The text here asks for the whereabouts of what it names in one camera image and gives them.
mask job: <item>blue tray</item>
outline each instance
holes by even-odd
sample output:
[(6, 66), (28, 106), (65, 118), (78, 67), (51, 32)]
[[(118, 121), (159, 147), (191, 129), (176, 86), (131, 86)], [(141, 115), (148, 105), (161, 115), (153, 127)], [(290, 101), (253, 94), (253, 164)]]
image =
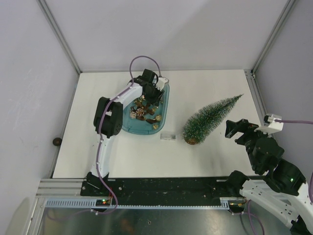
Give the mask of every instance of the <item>blue tray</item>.
[(156, 115), (161, 115), (162, 116), (161, 121), (155, 123), (158, 125), (158, 128), (154, 130), (152, 127), (153, 124), (150, 124), (146, 121), (132, 119), (130, 117), (131, 107), (135, 105), (134, 102), (132, 102), (123, 111), (122, 129), (124, 131), (132, 133), (132, 134), (137, 134), (137, 135), (152, 135), (152, 134), (159, 132), (163, 128), (165, 124), (168, 98), (169, 98), (169, 93), (170, 93), (169, 84), (166, 84), (163, 89), (164, 89), (164, 94), (161, 98), (161, 101), (163, 101), (163, 103), (160, 102), (159, 107), (156, 110), (154, 115), (150, 115), (150, 114), (145, 115), (146, 119), (154, 119)]

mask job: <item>white wall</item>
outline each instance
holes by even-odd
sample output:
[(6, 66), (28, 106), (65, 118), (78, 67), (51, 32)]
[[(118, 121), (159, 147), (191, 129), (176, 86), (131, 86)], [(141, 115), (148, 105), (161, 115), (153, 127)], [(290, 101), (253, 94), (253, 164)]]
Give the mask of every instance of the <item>white wall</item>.
[(47, 0), (82, 71), (250, 69), (286, 2)]
[(19, 235), (77, 74), (35, 0), (1, 1), (0, 32), (0, 234)]
[[(268, 112), (283, 119), (313, 120), (313, 1), (301, 0), (287, 20), (257, 81)], [(284, 158), (310, 180), (313, 171), (313, 126), (285, 124), (277, 134)]]

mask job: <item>white table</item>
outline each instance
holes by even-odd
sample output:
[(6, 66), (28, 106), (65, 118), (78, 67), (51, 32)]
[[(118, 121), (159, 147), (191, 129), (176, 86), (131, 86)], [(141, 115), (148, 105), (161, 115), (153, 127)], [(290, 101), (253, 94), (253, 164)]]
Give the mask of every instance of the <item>white table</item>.
[[(166, 122), (155, 135), (121, 131), (115, 138), (110, 177), (214, 177), (239, 170), (254, 175), (244, 146), (224, 137), (226, 120), (242, 118), (260, 125), (243, 70), (163, 71), (170, 80)], [(130, 80), (128, 72), (82, 73), (69, 114), (54, 178), (84, 178), (95, 161), (99, 136), (93, 118), (102, 96), (112, 97)], [(177, 134), (187, 119), (203, 106), (244, 94), (224, 122), (199, 145), (182, 138), (164, 141), (160, 134)]]

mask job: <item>tree base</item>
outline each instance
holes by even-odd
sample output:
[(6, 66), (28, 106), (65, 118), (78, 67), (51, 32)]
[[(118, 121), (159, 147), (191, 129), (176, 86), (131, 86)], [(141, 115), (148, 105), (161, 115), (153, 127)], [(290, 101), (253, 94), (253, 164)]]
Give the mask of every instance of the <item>tree base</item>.
[(186, 140), (186, 139), (184, 138), (184, 140), (186, 141), (186, 143), (188, 143), (188, 144), (190, 144), (190, 145), (195, 145), (195, 144), (198, 144), (198, 142), (196, 142), (196, 140), (195, 140), (195, 139), (189, 139), (189, 140)]

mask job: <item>green bristle tree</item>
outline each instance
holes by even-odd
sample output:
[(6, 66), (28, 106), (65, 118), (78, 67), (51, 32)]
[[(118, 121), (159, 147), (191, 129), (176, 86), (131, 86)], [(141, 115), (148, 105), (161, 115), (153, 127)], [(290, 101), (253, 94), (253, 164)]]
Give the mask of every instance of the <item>green bristle tree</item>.
[(241, 96), (242, 94), (209, 104), (193, 114), (182, 130), (182, 136), (185, 141), (188, 144), (204, 142), (205, 138), (221, 124), (234, 108)]

